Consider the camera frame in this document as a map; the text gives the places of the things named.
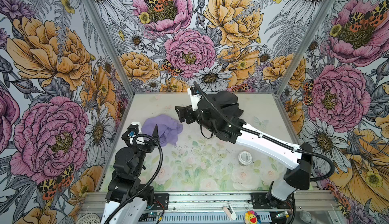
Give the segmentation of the lavender purple cloth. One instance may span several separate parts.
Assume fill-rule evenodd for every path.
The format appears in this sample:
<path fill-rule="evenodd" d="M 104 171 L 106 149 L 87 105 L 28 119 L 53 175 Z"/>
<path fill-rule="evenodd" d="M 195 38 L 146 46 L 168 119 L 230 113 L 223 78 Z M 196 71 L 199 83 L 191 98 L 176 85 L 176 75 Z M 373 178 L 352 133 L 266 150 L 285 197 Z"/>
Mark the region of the lavender purple cloth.
<path fill-rule="evenodd" d="M 156 125 L 158 126 L 160 145 L 162 147 L 167 144 L 176 146 L 178 135 L 183 131 L 183 125 L 172 117 L 161 114 L 156 117 L 148 118 L 142 125 L 141 131 L 143 134 L 151 136 Z"/>

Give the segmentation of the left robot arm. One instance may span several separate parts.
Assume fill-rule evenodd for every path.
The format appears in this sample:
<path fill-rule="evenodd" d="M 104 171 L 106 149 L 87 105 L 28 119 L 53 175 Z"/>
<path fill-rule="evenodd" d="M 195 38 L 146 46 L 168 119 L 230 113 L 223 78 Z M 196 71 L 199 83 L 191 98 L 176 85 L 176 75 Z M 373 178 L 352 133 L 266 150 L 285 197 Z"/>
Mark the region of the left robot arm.
<path fill-rule="evenodd" d="M 163 164 L 158 127 L 155 126 L 150 136 L 143 134 L 139 125 L 132 124 L 122 135 L 122 140 L 126 146 L 118 150 L 114 158 L 114 171 L 108 185 L 102 224 L 136 224 L 155 200 L 151 184 Z M 142 184 L 139 177 L 145 169 L 146 154 L 152 153 L 155 148 L 159 152 L 157 169 L 152 177 Z"/>

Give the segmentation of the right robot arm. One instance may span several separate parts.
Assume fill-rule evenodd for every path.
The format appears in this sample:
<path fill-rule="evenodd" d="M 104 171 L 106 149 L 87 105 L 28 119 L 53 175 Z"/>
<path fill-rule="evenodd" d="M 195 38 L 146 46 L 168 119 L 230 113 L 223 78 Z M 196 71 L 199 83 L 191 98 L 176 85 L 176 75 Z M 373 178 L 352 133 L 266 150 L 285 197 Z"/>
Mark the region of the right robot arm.
<path fill-rule="evenodd" d="M 310 188 L 312 158 L 309 149 L 280 141 L 246 123 L 240 118 L 243 110 L 235 94 L 227 97 L 213 94 L 208 100 L 196 96 L 191 98 L 191 105 L 176 106 L 175 111 L 180 122 L 196 122 L 213 137 L 256 150 L 283 164 L 287 171 L 271 184 L 269 199 L 285 201 L 294 191 Z"/>

